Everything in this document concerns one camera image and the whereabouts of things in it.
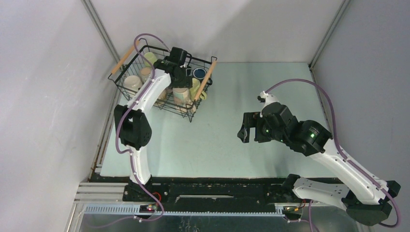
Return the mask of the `dark blue mug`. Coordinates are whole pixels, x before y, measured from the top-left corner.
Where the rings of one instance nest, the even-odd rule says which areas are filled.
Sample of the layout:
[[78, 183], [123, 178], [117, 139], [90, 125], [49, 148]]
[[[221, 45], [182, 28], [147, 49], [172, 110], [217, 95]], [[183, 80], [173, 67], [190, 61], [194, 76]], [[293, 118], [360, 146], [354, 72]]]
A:
[[203, 68], [195, 68], [192, 70], [192, 76], [198, 80], [203, 80], [206, 74], [207, 71]]

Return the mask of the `pale yellow mug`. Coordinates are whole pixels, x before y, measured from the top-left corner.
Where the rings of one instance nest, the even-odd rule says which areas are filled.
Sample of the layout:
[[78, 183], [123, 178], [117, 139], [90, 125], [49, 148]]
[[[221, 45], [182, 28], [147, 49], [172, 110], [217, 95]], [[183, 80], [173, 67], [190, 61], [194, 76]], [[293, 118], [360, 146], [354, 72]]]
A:
[[[201, 85], [201, 82], [198, 79], [192, 78], [192, 87], [190, 88], [190, 99], [191, 99], [191, 101], [195, 100], [195, 96], [196, 96], [196, 94], [198, 93], [198, 91], [200, 89], [200, 85]], [[207, 94], [204, 90], [202, 90], [200, 92], [199, 99], [202, 99], [202, 100], [207, 99]]]

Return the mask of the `floral painted ceramic mug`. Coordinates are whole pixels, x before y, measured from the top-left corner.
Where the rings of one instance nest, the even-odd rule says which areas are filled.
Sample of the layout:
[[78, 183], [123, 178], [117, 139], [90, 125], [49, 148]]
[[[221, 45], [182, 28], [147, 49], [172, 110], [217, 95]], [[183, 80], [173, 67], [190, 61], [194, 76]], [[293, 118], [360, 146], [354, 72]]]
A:
[[174, 103], [177, 109], [182, 113], [195, 113], [196, 106], [190, 99], [190, 90], [188, 88], [173, 88]]

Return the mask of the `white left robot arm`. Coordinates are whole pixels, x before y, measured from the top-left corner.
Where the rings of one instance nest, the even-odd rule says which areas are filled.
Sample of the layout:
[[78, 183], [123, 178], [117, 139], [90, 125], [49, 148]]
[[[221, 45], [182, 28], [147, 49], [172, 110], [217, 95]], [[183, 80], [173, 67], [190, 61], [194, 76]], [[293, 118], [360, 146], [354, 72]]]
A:
[[126, 105], [117, 105], [114, 110], [116, 149], [118, 153], [127, 153], [130, 157], [130, 179], [138, 184], [134, 195], [141, 201], [148, 201], [153, 195], [153, 188], [147, 185], [151, 178], [147, 145], [152, 128], [146, 115], [168, 87], [192, 86], [185, 64], [187, 58], [191, 59], [192, 56], [186, 50], [172, 47], [169, 55], [150, 62], [151, 74], [141, 89]]

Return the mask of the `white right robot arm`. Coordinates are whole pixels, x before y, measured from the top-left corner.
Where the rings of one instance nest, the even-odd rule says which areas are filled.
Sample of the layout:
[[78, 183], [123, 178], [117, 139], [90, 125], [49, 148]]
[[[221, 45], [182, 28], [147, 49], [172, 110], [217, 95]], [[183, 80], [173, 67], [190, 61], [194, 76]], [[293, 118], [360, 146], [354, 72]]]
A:
[[290, 174], [281, 189], [285, 201], [314, 200], [344, 210], [366, 226], [384, 223], [396, 207], [393, 200], [401, 188], [396, 181], [377, 178], [339, 147], [324, 126], [313, 120], [299, 121], [274, 95], [262, 92], [258, 100], [263, 104], [261, 111], [243, 114], [237, 134], [243, 143], [249, 142], [250, 130], [255, 129], [254, 141], [283, 143], [320, 163], [340, 181], [327, 184]]

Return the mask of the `light green cup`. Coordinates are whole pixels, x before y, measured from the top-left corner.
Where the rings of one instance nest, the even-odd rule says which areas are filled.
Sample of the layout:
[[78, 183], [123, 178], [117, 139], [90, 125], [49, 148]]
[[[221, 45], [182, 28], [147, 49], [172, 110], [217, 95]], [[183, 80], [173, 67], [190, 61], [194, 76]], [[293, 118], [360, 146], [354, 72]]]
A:
[[158, 58], [156, 57], [156, 55], [152, 52], [146, 52], [144, 53], [144, 57], [146, 58], [146, 60], [144, 60], [144, 64], [146, 67], [150, 67], [151, 65], [149, 63], [151, 63], [152, 65], [154, 65], [154, 63], [158, 60]]

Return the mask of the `grey striped mug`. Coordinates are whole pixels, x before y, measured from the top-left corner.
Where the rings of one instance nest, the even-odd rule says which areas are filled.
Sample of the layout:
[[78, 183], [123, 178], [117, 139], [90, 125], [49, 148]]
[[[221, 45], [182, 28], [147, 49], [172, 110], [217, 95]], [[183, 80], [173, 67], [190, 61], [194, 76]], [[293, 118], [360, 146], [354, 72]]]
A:
[[139, 78], [141, 82], [144, 84], [152, 77], [152, 68], [151, 67], [144, 67], [139, 71]]

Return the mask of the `cream speckled mug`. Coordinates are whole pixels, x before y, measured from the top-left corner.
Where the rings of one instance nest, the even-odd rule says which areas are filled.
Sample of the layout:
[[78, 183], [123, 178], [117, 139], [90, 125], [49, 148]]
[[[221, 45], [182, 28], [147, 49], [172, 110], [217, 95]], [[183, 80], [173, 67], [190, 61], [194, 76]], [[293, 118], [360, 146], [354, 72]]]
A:
[[159, 104], [164, 104], [167, 100], [167, 93], [166, 90], [163, 90], [161, 94], [158, 96], [156, 102]]

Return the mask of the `white ribbed mug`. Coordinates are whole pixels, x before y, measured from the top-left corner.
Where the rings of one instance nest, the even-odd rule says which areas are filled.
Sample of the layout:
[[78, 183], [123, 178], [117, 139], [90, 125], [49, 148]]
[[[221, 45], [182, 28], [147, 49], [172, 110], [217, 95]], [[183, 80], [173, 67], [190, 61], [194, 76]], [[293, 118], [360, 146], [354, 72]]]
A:
[[130, 75], [124, 80], [124, 87], [131, 95], [135, 95], [142, 86], [143, 83], [137, 75]]

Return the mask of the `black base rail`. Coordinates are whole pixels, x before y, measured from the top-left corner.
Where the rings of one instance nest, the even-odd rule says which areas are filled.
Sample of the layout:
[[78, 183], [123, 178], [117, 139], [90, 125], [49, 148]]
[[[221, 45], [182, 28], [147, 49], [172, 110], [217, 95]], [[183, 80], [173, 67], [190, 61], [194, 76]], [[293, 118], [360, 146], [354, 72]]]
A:
[[268, 212], [279, 203], [309, 202], [297, 196], [285, 178], [151, 177], [140, 187], [129, 181], [124, 202], [160, 200], [167, 211]]

